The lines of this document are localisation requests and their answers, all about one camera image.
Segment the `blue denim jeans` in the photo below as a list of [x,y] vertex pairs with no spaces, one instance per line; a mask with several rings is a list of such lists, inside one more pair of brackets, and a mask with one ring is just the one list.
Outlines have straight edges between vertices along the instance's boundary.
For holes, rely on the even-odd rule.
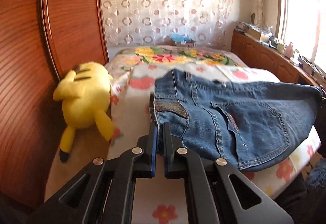
[[156,79],[151,102],[158,128],[168,123],[186,148],[257,172],[285,160],[308,137],[322,93],[311,85],[210,81],[174,69]]

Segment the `yellow Pikachu plush toy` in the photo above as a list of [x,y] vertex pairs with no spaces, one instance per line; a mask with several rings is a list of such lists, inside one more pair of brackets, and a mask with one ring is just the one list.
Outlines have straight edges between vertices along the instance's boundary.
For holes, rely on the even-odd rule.
[[102,137],[110,141],[118,132],[107,115],[110,106],[112,76],[97,62],[79,64],[59,82],[53,100],[62,102],[66,128],[61,136],[59,157],[67,162],[77,130],[96,125]]

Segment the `floral bed cover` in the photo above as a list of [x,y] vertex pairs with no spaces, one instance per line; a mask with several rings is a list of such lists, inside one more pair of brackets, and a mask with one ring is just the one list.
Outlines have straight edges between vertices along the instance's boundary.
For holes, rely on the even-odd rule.
[[235,54],[207,47],[138,46],[122,49],[105,65],[113,78],[146,64],[152,70],[158,64],[204,64],[208,66],[239,66],[246,64]]

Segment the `cardboard box with blue cloth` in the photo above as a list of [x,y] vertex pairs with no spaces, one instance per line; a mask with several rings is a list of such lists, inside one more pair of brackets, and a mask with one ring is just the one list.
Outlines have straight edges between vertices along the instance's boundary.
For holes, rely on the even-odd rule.
[[170,38],[173,41],[174,45],[177,47],[195,47],[195,41],[188,36],[173,33],[170,35]]

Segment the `wooden side cabinet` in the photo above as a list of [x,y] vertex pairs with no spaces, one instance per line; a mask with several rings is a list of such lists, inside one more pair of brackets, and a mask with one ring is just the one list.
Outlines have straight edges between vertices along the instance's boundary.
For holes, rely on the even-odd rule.
[[233,31],[231,52],[236,54],[247,66],[270,71],[282,82],[313,85],[322,88],[322,91],[325,92],[325,86],[318,85],[311,75],[293,65],[284,55],[236,30]]

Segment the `cardboard box on cabinet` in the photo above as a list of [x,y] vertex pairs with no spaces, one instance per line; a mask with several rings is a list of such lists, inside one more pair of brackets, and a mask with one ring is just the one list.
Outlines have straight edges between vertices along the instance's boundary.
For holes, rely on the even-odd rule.
[[264,31],[261,30],[256,30],[252,27],[250,27],[248,29],[248,34],[253,37],[254,39],[256,39],[257,41],[260,42],[265,42],[268,43],[269,39],[270,39],[270,35]]

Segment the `white cup on cabinet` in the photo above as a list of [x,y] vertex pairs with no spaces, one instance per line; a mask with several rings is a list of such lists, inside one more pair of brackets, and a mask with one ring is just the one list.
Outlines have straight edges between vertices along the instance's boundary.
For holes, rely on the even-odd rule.
[[280,54],[283,54],[284,51],[285,51],[285,47],[286,47],[286,46],[285,46],[284,43],[279,42],[279,43],[277,44],[277,52],[280,53]]

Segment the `pink bottle on cabinet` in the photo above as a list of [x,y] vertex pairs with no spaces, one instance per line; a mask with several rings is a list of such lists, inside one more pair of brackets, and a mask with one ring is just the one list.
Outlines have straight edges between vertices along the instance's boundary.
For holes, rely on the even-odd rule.
[[291,57],[293,57],[293,54],[294,54],[294,50],[293,50],[293,42],[290,42],[287,46],[286,46],[286,48],[285,48],[285,50],[284,50],[284,56],[285,57],[287,57],[287,58],[291,58]]

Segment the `pink circle pattern curtain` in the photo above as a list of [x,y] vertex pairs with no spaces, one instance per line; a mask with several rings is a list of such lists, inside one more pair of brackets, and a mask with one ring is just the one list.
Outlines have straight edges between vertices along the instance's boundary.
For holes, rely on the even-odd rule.
[[233,0],[101,0],[108,47],[169,45],[174,35],[221,49]]

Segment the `wooden slatted wardrobe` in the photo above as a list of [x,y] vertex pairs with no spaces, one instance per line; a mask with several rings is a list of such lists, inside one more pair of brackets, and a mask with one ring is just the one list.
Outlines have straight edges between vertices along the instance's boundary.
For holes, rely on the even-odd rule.
[[74,66],[108,61],[99,0],[1,0],[1,194],[36,208],[64,121],[53,92]]

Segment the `window with wooden frame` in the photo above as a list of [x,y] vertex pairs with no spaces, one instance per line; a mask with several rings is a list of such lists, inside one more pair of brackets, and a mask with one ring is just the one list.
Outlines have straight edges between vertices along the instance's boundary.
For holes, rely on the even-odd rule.
[[277,37],[311,63],[325,67],[325,1],[279,0]]

